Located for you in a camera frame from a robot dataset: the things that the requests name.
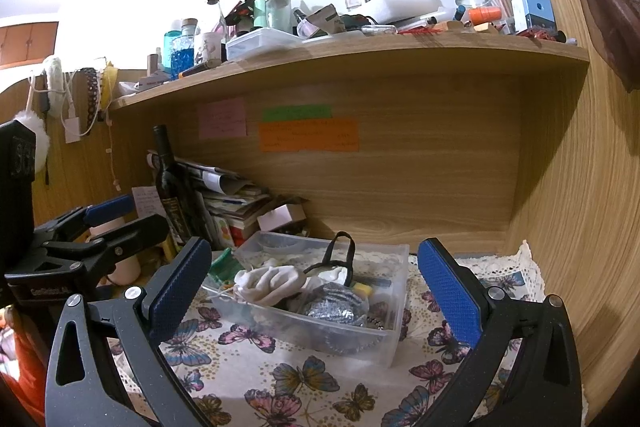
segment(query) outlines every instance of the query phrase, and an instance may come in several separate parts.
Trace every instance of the metal bolt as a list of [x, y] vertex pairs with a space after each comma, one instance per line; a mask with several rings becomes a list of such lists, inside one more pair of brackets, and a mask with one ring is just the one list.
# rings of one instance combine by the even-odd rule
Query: metal bolt
[[76, 306], [76, 304], [78, 304], [81, 300], [82, 300], [82, 297], [80, 296], [80, 294], [74, 293], [66, 300], [66, 305], [73, 307], [73, 306]]
[[142, 295], [142, 288], [140, 286], [132, 286], [131, 288], [127, 288], [124, 292], [124, 296], [127, 299], [137, 299]]
[[501, 301], [504, 299], [504, 290], [502, 288], [498, 288], [498, 286], [491, 286], [491, 288], [487, 290], [487, 293], [489, 293], [489, 296], [494, 301]]
[[557, 295], [549, 295], [549, 304], [551, 304], [554, 308], [561, 308], [564, 302]]

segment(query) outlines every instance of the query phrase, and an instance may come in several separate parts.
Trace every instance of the orange sticky note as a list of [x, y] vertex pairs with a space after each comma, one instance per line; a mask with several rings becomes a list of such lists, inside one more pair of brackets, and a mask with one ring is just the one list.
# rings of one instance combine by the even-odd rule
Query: orange sticky note
[[262, 122], [262, 152], [358, 150], [358, 122], [352, 118], [314, 118]]

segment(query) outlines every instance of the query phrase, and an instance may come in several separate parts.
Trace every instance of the pink sticky note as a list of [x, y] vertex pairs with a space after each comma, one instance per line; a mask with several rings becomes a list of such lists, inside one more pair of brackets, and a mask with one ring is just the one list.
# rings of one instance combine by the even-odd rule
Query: pink sticky note
[[201, 140], [246, 136], [244, 98], [198, 105], [198, 135]]

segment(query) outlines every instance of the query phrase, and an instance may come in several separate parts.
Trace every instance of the butterfly tablecloth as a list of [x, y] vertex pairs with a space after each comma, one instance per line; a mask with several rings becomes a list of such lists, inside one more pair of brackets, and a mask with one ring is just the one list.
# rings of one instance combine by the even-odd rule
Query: butterfly tablecloth
[[[458, 261], [482, 284], [500, 286], [511, 298], [544, 298], [540, 270], [526, 243], [513, 256]], [[409, 268], [401, 342], [389, 369], [303, 349], [226, 322], [204, 291], [161, 350], [215, 426], [411, 426], [449, 382], [468, 346], [451, 333], [415, 257]], [[519, 342], [510, 342], [476, 415], [494, 406]], [[120, 344], [111, 351], [136, 410], [154, 417]]]

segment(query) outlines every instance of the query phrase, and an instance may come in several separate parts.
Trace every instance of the wooden block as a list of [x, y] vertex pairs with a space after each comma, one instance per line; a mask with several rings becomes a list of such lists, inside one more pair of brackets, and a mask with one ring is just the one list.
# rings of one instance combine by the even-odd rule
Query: wooden block
[[485, 23], [479, 24], [478, 26], [474, 26], [474, 29], [478, 33], [497, 33], [498, 32], [498, 28], [496, 28], [490, 22], [485, 22]]
[[443, 32], [463, 30], [464, 28], [465, 25], [462, 21], [443, 21], [433, 25], [434, 30], [440, 30]]

